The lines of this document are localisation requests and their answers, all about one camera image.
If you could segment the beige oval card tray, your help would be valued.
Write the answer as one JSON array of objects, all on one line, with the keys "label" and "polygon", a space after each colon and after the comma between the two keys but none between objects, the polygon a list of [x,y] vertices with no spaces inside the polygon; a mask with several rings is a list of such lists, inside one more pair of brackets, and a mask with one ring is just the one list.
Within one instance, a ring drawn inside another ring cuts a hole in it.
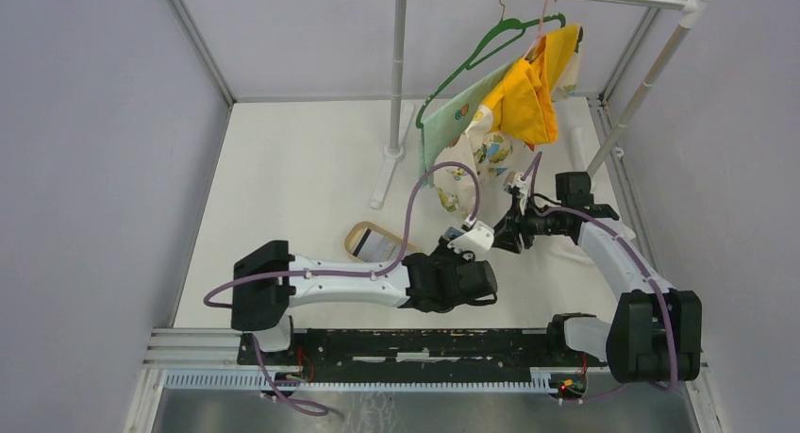
[{"label": "beige oval card tray", "polygon": [[356,223],[346,234],[343,247],[350,258],[390,266],[400,255],[403,239],[374,223]]}]

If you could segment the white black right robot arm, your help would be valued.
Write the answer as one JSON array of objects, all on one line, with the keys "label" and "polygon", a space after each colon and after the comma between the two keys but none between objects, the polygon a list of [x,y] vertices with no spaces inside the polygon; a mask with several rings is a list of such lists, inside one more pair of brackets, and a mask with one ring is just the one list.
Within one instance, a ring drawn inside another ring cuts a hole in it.
[{"label": "white black right robot arm", "polygon": [[538,206],[534,176],[508,175],[511,204],[494,228],[494,245],[519,254],[539,236],[568,237],[604,277],[617,306],[610,322],[586,313],[555,316],[544,341],[547,357],[568,365],[585,353],[605,362],[622,384],[694,380],[701,369],[700,298],[677,290],[646,261],[614,208],[595,201],[587,173],[560,173],[555,181],[556,204]]}]

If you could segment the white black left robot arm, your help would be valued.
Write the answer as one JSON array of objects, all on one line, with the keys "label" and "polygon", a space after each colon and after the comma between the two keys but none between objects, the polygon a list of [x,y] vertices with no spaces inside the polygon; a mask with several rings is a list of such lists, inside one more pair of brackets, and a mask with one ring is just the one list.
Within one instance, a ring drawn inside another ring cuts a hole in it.
[{"label": "white black left robot arm", "polygon": [[269,241],[237,261],[233,276],[232,328],[255,334],[262,355],[278,365],[296,352],[290,308],[365,303],[447,313],[497,301],[490,263],[466,259],[443,245],[399,262],[330,263],[292,254],[287,241]]}]

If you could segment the silver magnetic stripe card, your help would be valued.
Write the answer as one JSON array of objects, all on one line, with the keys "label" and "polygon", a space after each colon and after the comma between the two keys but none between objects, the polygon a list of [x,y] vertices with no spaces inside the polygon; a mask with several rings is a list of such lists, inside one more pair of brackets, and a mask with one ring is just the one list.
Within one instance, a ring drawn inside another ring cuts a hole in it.
[{"label": "silver magnetic stripe card", "polygon": [[397,258],[401,245],[400,238],[367,227],[356,238],[351,254],[363,262],[385,262]]}]

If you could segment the white cartoon print garment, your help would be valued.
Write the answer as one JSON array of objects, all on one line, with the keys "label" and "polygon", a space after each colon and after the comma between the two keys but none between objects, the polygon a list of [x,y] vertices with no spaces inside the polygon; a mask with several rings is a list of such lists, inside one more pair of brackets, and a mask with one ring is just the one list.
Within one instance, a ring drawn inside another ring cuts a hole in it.
[{"label": "white cartoon print garment", "polygon": [[509,170],[523,148],[558,139],[555,104],[576,88],[584,30],[569,24],[543,33],[527,53],[478,80],[422,121],[421,170],[442,207],[465,215],[473,181]]}]

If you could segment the mint cartoon print cloth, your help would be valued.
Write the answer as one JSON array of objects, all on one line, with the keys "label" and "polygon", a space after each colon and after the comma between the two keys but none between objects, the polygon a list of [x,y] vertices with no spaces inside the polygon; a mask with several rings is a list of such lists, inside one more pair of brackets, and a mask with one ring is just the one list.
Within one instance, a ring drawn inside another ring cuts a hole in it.
[{"label": "mint cartoon print cloth", "polygon": [[447,161],[463,165],[436,171],[428,182],[432,187],[447,194],[472,194],[469,170],[480,182],[486,182],[503,175],[513,165],[522,143],[502,132],[492,132],[493,114],[482,104],[511,65],[508,62],[485,75],[423,119],[420,172]]}]

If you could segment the yellow child shirt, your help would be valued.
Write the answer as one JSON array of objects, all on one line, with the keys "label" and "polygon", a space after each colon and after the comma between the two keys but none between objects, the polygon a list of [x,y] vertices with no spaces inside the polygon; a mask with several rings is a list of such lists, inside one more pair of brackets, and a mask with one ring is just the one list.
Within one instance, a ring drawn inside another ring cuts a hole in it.
[{"label": "yellow child shirt", "polygon": [[512,63],[482,104],[493,114],[491,131],[533,148],[558,139],[557,101],[577,87],[584,31],[579,24],[541,34]]}]

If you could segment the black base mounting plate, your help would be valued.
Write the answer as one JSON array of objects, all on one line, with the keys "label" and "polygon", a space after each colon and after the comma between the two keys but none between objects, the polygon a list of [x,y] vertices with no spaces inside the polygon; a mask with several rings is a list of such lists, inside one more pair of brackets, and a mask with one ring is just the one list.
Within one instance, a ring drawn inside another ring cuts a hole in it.
[{"label": "black base mounting plate", "polygon": [[603,364],[542,328],[305,329],[292,335],[288,350],[261,359],[313,383],[528,382],[534,369]]}]

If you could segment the green clothes hanger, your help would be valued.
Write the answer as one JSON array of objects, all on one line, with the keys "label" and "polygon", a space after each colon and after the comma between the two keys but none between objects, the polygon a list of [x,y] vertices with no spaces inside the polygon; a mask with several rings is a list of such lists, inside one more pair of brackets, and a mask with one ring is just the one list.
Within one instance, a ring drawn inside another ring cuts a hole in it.
[{"label": "green clothes hanger", "polygon": [[[506,47],[520,40],[525,35],[528,29],[534,26],[550,22],[558,22],[560,27],[565,27],[567,24],[566,15],[564,13],[559,12],[550,15],[545,15],[543,18],[536,18],[529,21],[521,21],[517,18],[501,19],[481,38],[481,40],[479,41],[473,52],[470,54],[470,56],[466,58],[453,73],[451,73],[447,78],[445,78],[444,81],[424,100],[415,118],[416,127],[420,130],[423,129],[423,119],[428,106],[441,93],[443,93],[445,89],[453,81],[455,81],[463,72],[473,70],[476,66],[480,65],[485,60],[491,58],[501,50],[504,50]],[[515,31],[516,34],[513,35],[509,40],[496,46],[491,51],[485,50],[485,48],[492,41],[494,41],[496,38],[498,38],[507,31]]]}]

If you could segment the silver white clothes rack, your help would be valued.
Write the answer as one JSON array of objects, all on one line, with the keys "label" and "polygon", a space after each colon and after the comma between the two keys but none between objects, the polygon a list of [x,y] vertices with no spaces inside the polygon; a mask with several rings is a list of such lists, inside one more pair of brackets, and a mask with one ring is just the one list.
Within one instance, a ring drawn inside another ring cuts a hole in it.
[{"label": "silver white clothes rack", "polygon": [[[682,18],[628,102],[622,118],[590,162],[590,175],[596,174],[611,153],[678,45],[714,0],[596,1],[678,9]],[[402,101],[406,11],[407,0],[395,0],[390,138],[370,205],[375,209],[383,207],[396,166],[405,155],[403,142],[406,132],[414,125],[421,132],[419,163],[424,185],[437,186],[454,210],[463,211],[477,203],[475,196],[467,193],[464,187],[466,176],[463,171],[447,176],[428,175],[427,170],[437,162],[452,158],[479,170],[482,175],[500,175],[508,167],[512,149],[522,144],[535,149],[555,142],[558,124],[554,104],[569,90],[568,79],[577,68],[583,46],[583,28],[579,24],[567,23],[562,14],[543,14],[527,22],[502,18],[482,37],[473,53],[421,106],[416,107]],[[511,33],[515,41],[522,37],[532,37],[534,41],[519,58],[483,76],[438,110],[431,114],[425,112],[459,75],[490,58],[486,46],[507,33]]]}]

